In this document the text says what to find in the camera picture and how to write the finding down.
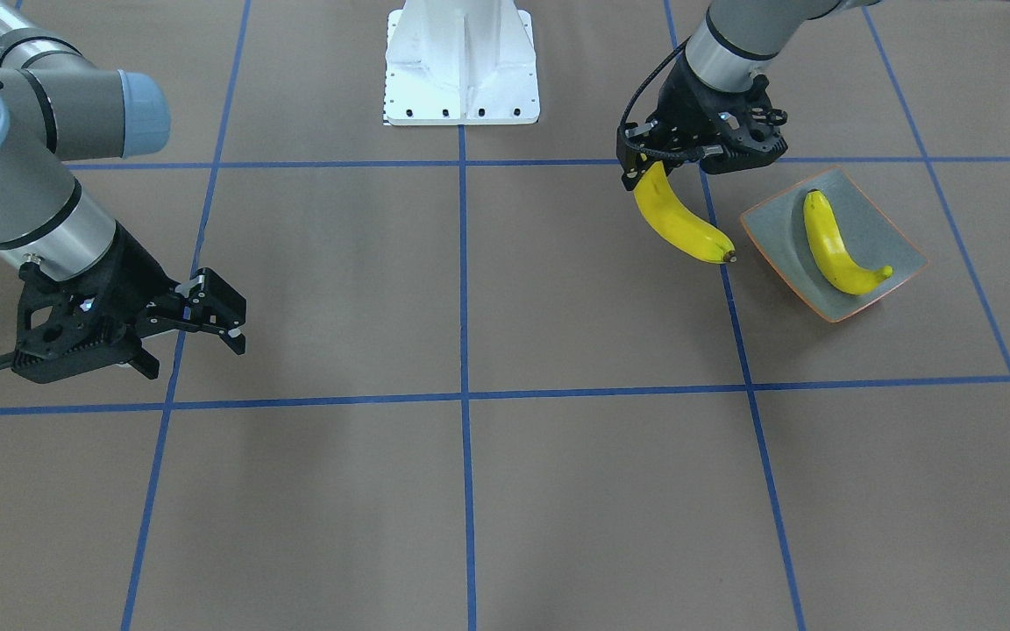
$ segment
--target yellow banana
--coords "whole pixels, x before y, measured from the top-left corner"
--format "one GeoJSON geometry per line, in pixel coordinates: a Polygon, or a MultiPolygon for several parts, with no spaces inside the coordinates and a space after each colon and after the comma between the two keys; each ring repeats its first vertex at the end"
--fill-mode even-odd
{"type": "Polygon", "coordinates": [[[734,243],[713,224],[693,215],[669,185],[665,164],[653,163],[634,187],[645,221],[681,251],[704,262],[734,262],[734,243]]]}
{"type": "Polygon", "coordinates": [[[844,239],[833,215],[833,205],[828,203],[825,193],[814,190],[805,196],[805,232],[817,268],[841,292],[852,296],[866,295],[894,274],[890,265],[865,269],[852,259],[844,247],[844,239]]]}

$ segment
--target square plate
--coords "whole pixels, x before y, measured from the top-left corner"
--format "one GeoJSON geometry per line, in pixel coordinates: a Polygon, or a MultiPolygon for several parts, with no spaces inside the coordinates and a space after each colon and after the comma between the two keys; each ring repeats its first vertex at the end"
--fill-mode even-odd
{"type": "Polygon", "coordinates": [[[817,315],[829,322],[839,322],[856,315],[929,264],[926,256],[838,168],[782,191],[742,213],[740,220],[754,246],[786,281],[786,285],[817,315]],[[863,296],[846,295],[821,275],[817,261],[809,251],[803,216],[805,196],[814,189],[824,192],[833,205],[844,244],[858,265],[868,269],[883,265],[894,268],[894,275],[883,281],[875,291],[863,296]]]}

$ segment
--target grid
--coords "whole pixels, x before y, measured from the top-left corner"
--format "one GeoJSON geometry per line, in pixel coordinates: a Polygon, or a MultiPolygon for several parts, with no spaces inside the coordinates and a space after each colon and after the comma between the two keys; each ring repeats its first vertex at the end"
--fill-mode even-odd
{"type": "MultiPolygon", "coordinates": [[[[668,28],[671,43],[676,46],[678,43],[677,28],[674,20],[673,8],[670,0],[663,0],[668,21],[668,28]]],[[[21,8],[23,0],[16,0],[16,8],[21,8]]],[[[929,154],[925,143],[922,141],[915,123],[913,113],[903,96],[899,81],[894,73],[893,65],[887,59],[887,52],[883,47],[881,33],[875,27],[873,16],[867,8],[862,9],[865,13],[868,27],[873,35],[875,48],[881,57],[881,61],[887,70],[891,88],[898,97],[899,103],[905,113],[907,124],[913,133],[915,143],[917,143],[919,154],[917,156],[783,156],[781,162],[794,163],[914,163],[925,165],[933,184],[934,191],[938,197],[943,213],[945,213],[946,223],[948,223],[954,242],[961,252],[963,262],[967,269],[967,274],[974,284],[975,291],[980,300],[987,323],[993,331],[995,341],[1007,366],[1006,375],[985,375],[985,376],[937,376],[919,377],[919,379],[891,379],[891,380],[845,380],[845,381],[810,381],[810,382],[754,382],[750,377],[749,363],[747,362],[746,349],[742,341],[740,313],[734,305],[734,295],[732,283],[730,282],[726,267],[719,268],[721,284],[727,300],[727,307],[732,323],[734,335],[734,348],[741,366],[742,383],[722,384],[722,385],[687,385],[687,387],[655,387],[655,388],[608,388],[608,389],[568,389],[568,390],[516,390],[516,391],[473,391],[470,388],[469,375],[469,247],[467,247],[467,172],[469,169],[477,168],[508,168],[508,167],[596,167],[596,165],[615,165],[615,160],[468,160],[466,129],[458,129],[458,160],[454,161],[344,161],[344,162],[224,162],[221,160],[225,136],[228,132],[229,112],[231,111],[232,96],[236,88],[236,77],[239,73],[244,46],[244,36],[247,32],[249,9],[251,0],[244,0],[242,14],[240,17],[239,31],[236,33],[235,54],[233,54],[231,73],[229,73],[229,83],[220,116],[219,131],[216,137],[216,150],[214,150],[213,161],[209,163],[153,163],[153,164],[89,164],[73,165],[74,171],[117,171],[117,170],[207,170],[209,172],[209,182],[205,190],[204,205],[201,213],[199,230],[197,231],[196,243],[194,243],[191,267],[193,271],[199,268],[201,248],[204,243],[205,229],[211,218],[213,195],[216,192],[216,180],[221,169],[340,169],[340,168],[369,168],[369,169],[398,169],[398,168],[438,168],[457,169],[458,181],[460,181],[460,252],[461,252],[461,391],[460,392],[436,392],[422,393],[421,395],[366,395],[366,396],[329,396],[329,398],[296,398],[296,399],[266,399],[266,400],[220,400],[220,401],[176,401],[176,387],[182,366],[182,356],[185,344],[185,334],[180,332],[176,339],[176,352],[174,352],[173,372],[166,390],[165,400],[158,403],[130,403],[130,404],[99,404],[99,405],[48,405],[48,407],[11,407],[0,408],[0,415],[64,415],[64,413],[105,413],[105,412],[161,412],[160,428],[156,451],[150,470],[150,479],[147,487],[147,495],[143,504],[139,535],[137,536],[135,558],[127,591],[127,600],[123,611],[123,623],[121,628],[128,631],[131,626],[133,612],[135,612],[137,583],[142,567],[142,559],[148,543],[152,512],[154,500],[156,500],[158,480],[160,480],[163,455],[166,446],[166,436],[168,436],[172,412],[185,410],[221,410],[234,408],[285,408],[285,407],[320,407],[320,405],[370,405],[370,404],[393,404],[408,402],[459,402],[462,405],[462,450],[464,450],[464,475],[465,475],[465,511],[466,511],[466,579],[467,579],[467,615],[469,615],[469,628],[474,631],[477,628],[477,585],[476,585],[476,539],[474,528],[474,472],[475,463],[472,460],[472,438],[470,438],[470,403],[472,401],[488,400],[508,400],[508,399],[556,399],[556,398],[595,398],[595,396],[650,396],[650,395],[701,395],[701,393],[745,393],[749,407],[750,420],[754,426],[759,451],[761,451],[761,462],[763,474],[766,476],[766,484],[771,508],[774,513],[774,525],[778,534],[779,546],[781,546],[781,556],[783,567],[785,567],[787,581],[789,584],[791,601],[794,606],[794,616],[796,616],[797,628],[806,628],[805,615],[799,595],[797,581],[794,577],[794,567],[791,561],[789,539],[787,535],[785,519],[783,519],[781,505],[778,501],[778,492],[774,483],[774,467],[771,463],[771,456],[767,447],[766,436],[763,434],[761,412],[759,412],[758,393],[774,391],[802,391],[802,390],[834,390],[834,389],[884,389],[884,388],[908,388],[908,387],[946,387],[947,385],[969,385],[969,384],[1010,384],[1010,352],[1007,343],[1000,330],[997,318],[995,318],[993,307],[991,307],[987,293],[981,285],[974,260],[967,250],[965,239],[962,238],[961,230],[953,219],[953,212],[941,187],[941,183],[934,172],[933,166],[939,163],[989,163],[1003,164],[1010,163],[1010,156],[934,156],[929,154]]],[[[701,173],[701,187],[707,204],[707,212],[710,221],[716,222],[714,214],[714,204],[712,197],[712,184],[708,176],[701,173]]]]}

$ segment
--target black hole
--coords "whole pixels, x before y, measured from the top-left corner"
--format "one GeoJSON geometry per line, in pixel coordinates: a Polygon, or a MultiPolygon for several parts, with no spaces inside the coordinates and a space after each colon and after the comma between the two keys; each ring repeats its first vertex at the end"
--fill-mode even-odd
{"type": "Polygon", "coordinates": [[[57,338],[60,338],[61,334],[62,329],[60,326],[49,327],[49,330],[43,332],[41,339],[44,339],[44,342],[48,343],[50,341],[56,341],[57,338]]]}
{"type": "Polygon", "coordinates": [[[49,316],[53,316],[52,307],[42,307],[29,315],[29,329],[33,330],[48,322],[49,316]]]}

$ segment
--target white plastic stand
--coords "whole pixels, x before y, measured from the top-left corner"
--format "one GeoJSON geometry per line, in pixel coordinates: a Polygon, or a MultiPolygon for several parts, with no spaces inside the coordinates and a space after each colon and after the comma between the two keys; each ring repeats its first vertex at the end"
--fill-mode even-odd
{"type": "Polygon", "coordinates": [[[385,123],[540,118],[532,17],[513,0],[408,0],[389,15],[385,60],[385,123]]]}

